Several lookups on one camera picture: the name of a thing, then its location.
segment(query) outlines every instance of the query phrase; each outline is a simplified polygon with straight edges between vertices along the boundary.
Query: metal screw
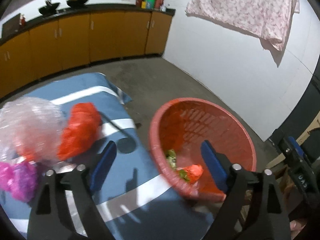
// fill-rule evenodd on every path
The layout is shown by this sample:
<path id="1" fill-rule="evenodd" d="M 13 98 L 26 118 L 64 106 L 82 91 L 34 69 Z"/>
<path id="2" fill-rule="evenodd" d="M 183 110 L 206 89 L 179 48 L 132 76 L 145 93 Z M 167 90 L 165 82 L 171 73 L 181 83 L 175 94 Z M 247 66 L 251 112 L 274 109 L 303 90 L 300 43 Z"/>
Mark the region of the metal screw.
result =
<path id="1" fill-rule="evenodd" d="M 235 163 L 235 164 L 232 165 L 232 168 L 233 168 L 235 171 L 239 171 L 239 170 L 241 170 L 242 167 L 241 167 L 240 164 Z"/>
<path id="2" fill-rule="evenodd" d="M 48 170 L 45 174 L 50 177 L 50 176 L 52 176 L 54 174 L 54 171 L 53 170 Z"/>
<path id="3" fill-rule="evenodd" d="M 264 170 L 264 173 L 265 173 L 266 175 L 268 175 L 268 176 L 272 175 L 272 171 L 269 170 L 269 169 L 265 169 L 265 170 Z"/>
<path id="4" fill-rule="evenodd" d="M 85 169 L 84 164 L 80 164 L 80 165 L 77 167 L 77 170 L 78 170 L 78 171 L 83 171 L 84 169 Z"/>

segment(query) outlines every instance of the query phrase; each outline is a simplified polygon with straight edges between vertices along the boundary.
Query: laundry basket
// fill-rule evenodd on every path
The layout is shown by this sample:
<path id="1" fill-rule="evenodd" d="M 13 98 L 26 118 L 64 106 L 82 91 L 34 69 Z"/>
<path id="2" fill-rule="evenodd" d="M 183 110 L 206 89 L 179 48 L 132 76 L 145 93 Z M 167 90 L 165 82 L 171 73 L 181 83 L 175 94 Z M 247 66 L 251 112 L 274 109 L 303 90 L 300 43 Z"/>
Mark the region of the laundry basket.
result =
<path id="1" fill-rule="evenodd" d="M 231 163 L 255 171 L 256 153 L 247 131 L 231 113 L 214 103 L 198 98 L 177 98 L 161 106 L 151 121 L 151 155 L 173 188 L 186 198 L 221 202 L 226 196 L 216 187 L 201 157 L 200 145 L 204 140 L 209 140 Z M 177 168 L 202 165 L 204 173 L 196 184 L 185 182 L 168 165 L 165 152 L 170 149 L 176 152 Z"/>

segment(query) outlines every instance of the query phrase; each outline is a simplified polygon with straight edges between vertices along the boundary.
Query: hanging blanket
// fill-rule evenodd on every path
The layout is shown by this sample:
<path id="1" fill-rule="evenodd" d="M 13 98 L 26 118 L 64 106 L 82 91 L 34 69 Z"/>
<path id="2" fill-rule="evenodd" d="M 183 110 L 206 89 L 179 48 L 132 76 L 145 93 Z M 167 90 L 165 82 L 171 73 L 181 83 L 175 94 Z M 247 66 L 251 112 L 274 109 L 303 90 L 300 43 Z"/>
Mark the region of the hanging blanket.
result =
<path id="1" fill-rule="evenodd" d="M 190 0 L 186 12 L 248 31 L 281 51 L 300 4 L 299 0 Z"/>

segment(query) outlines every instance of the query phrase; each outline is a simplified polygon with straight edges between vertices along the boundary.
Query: yellow cabinet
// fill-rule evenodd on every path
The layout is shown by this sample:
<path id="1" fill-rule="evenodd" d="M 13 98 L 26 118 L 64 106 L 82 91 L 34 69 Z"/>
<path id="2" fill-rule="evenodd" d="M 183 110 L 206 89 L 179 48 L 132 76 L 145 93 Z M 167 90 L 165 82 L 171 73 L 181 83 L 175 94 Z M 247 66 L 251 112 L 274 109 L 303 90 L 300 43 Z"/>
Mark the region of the yellow cabinet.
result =
<path id="1" fill-rule="evenodd" d="M 31 62 L 28 32 L 3 44 L 0 55 L 1 97 L 36 79 Z"/>
<path id="2" fill-rule="evenodd" d="M 90 14 L 59 20 L 58 54 L 62 69 L 90 63 L 89 20 Z"/>
<path id="3" fill-rule="evenodd" d="M 37 78 L 62 70 L 58 55 L 58 21 L 30 30 L 32 64 Z"/>
<path id="4" fill-rule="evenodd" d="M 172 16 L 153 12 L 145 54 L 162 54 L 167 42 Z"/>
<path id="5" fill-rule="evenodd" d="M 0 47 L 0 98 L 17 89 L 13 83 L 13 72 L 10 69 L 5 44 Z"/>
<path id="6" fill-rule="evenodd" d="M 125 12 L 119 35 L 123 57 L 144 54 L 150 17 L 148 12 Z"/>
<path id="7" fill-rule="evenodd" d="M 120 23 L 124 12 L 92 13 L 89 31 L 90 61 L 122 57 Z"/>
<path id="8" fill-rule="evenodd" d="M 12 82 L 16 88 L 20 88 L 34 80 L 36 74 L 31 61 L 31 49 L 29 33 L 24 32 L 4 44 L 7 51 L 10 72 L 13 75 Z"/>

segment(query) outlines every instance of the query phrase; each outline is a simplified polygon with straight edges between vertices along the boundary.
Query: concrete floor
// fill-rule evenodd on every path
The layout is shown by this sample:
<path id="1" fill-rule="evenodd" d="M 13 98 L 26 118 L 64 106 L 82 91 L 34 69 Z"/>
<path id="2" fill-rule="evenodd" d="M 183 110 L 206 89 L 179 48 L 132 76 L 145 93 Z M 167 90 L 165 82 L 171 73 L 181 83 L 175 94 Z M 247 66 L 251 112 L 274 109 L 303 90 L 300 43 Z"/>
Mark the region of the concrete floor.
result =
<path id="1" fill-rule="evenodd" d="M 149 124 L 156 110 L 171 99 L 194 97 L 202 98 L 222 106 L 242 123 L 255 146 L 257 171 L 263 170 L 269 161 L 278 156 L 278 153 L 269 141 L 263 142 L 257 134 L 216 95 L 182 70 L 160 57 L 116 61 L 75 70 L 27 88 L 8 100 L 12 101 L 53 80 L 87 72 L 100 72 L 105 74 L 113 84 L 121 88 L 121 90 L 133 99 L 132 102 L 125 105 L 125 108 L 136 123 L 139 122 L 142 124 L 137 132 L 147 149 L 149 148 Z"/>

